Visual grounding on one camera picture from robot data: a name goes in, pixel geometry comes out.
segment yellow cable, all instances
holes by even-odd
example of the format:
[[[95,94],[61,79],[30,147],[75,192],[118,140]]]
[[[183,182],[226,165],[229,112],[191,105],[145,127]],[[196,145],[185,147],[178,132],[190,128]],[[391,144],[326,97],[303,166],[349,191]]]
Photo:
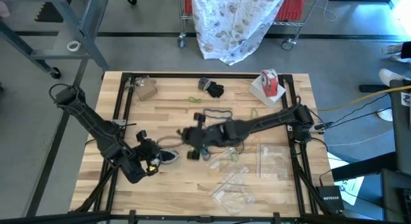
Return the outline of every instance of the yellow cable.
[[[350,101],[350,102],[346,103],[345,105],[341,105],[341,106],[333,107],[333,108],[319,109],[319,111],[325,112],[325,111],[332,111],[332,110],[340,109],[340,108],[346,107],[348,105],[352,105],[352,104],[355,104],[357,102],[363,101],[365,99],[371,98],[373,96],[377,96],[377,95],[380,95],[380,94],[383,94],[383,93],[388,93],[388,92],[396,92],[396,91],[405,90],[405,89],[411,89],[411,86],[404,86],[404,87],[398,87],[398,88],[393,88],[393,89],[382,90],[382,91],[379,91],[379,92],[374,92],[374,93],[371,93],[369,95],[363,96],[363,97],[355,99],[353,101]]]

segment metal wire cart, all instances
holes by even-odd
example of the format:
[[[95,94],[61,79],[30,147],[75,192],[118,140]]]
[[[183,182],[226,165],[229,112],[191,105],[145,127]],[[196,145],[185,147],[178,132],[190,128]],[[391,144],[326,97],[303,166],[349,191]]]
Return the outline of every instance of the metal wire cart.
[[[180,25],[181,25],[181,32],[178,37],[178,45],[180,48],[184,48],[186,46],[186,23],[188,20],[193,20],[191,0],[177,0],[177,1],[179,5],[179,15],[180,15]],[[298,38],[300,37],[302,28],[308,22],[308,19],[311,17],[314,11],[314,8],[316,7],[319,0],[314,1],[314,3],[311,5],[311,8],[308,11],[307,16],[305,16],[305,18],[303,19],[301,19],[301,13],[302,13],[302,7],[304,6],[304,0],[299,0],[301,4],[301,8],[299,12],[289,11],[290,8],[295,5],[295,3],[292,3],[291,1],[292,0],[286,0],[283,3],[277,17],[275,18],[275,21],[272,23],[273,25],[294,27],[294,35],[285,39],[283,43],[281,44],[281,47],[287,51],[291,50],[293,46],[297,43]]]

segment black glove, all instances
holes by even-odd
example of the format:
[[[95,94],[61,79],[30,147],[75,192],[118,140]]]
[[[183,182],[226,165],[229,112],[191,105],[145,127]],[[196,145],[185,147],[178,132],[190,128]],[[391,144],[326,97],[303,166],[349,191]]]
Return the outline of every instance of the black glove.
[[[204,77],[198,82],[198,88],[200,90],[206,90],[213,98],[220,98],[220,96],[224,94],[223,85],[218,85],[216,82],[212,82]]]

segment wooden tabletop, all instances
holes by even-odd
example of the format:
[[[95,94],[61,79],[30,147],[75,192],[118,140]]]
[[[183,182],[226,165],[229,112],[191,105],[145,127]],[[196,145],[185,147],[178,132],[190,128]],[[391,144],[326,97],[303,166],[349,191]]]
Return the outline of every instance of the wooden tabletop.
[[[106,120],[111,120],[113,115],[121,74],[122,72],[105,73],[96,111]],[[316,111],[308,74],[293,74],[293,78],[295,91],[301,97],[301,103]],[[137,125],[129,126],[125,137],[126,142],[131,146],[137,146],[136,133],[143,129],[146,130],[149,138],[157,140],[167,135],[176,135],[175,132],[179,128],[195,126],[193,114],[203,112],[205,108],[231,110],[234,119],[250,119],[252,108],[257,110],[259,116],[282,109],[280,101],[276,103],[275,108],[267,108],[255,98],[249,92],[252,80],[213,79],[216,83],[224,85],[225,89],[220,99],[213,99],[207,93],[197,89],[197,78],[153,79],[156,81],[158,94],[147,101],[139,101],[137,95],[133,95],[128,123],[137,123]],[[190,96],[200,98],[202,102],[190,103],[187,100]],[[221,120],[207,118],[206,124],[216,122]],[[268,177],[257,174],[260,146],[269,146],[273,150],[274,162],[270,163],[272,174]],[[186,159],[188,146],[175,149],[181,155],[176,163],[161,165],[158,174],[145,177],[137,184],[129,183],[124,175],[119,173],[113,214],[128,214],[129,210],[133,209],[140,215],[229,215],[209,195],[209,191],[218,185],[223,174],[210,173],[206,166],[207,162],[202,159],[200,161]],[[225,150],[227,148],[211,148],[213,153],[211,158]],[[307,153],[313,183],[319,185],[319,176],[330,170],[326,148],[321,142],[311,141],[307,145]],[[240,160],[249,169],[243,177],[248,191],[252,193],[256,202],[237,214],[238,216],[272,216],[273,212],[279,212],[282,217],[299,216],[290,150],[284,126],[250,135],[245,140],[245,150],[240,155]],[[85,147],[71,209],[79,207],[98,183],[102,162],[103,158],[97,150],[96,143],[91,142]],[[325,185],[333,184],[331,173],[322,179]],[[309,212],[308,192],[304,184],[301,184],[306,210]],[[102,198],[102,209],[107,201],[107,190],[106,187]]]

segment clear plastic bag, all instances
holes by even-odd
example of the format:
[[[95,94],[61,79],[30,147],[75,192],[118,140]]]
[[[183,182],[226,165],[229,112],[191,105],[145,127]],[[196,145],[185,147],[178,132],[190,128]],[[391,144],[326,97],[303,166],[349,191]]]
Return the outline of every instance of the clear plastic bag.
[[[210,193],[229,214],[235,215],[256,202],[241,173],[229,173]]]
[[[219,154],[207,163],[209,173],[248,173],[249,169],[241,162],[234,148]]]
[[[257,147],[257,177],[289,179],[291,173],[290,150],[285,147],[260,144]]]

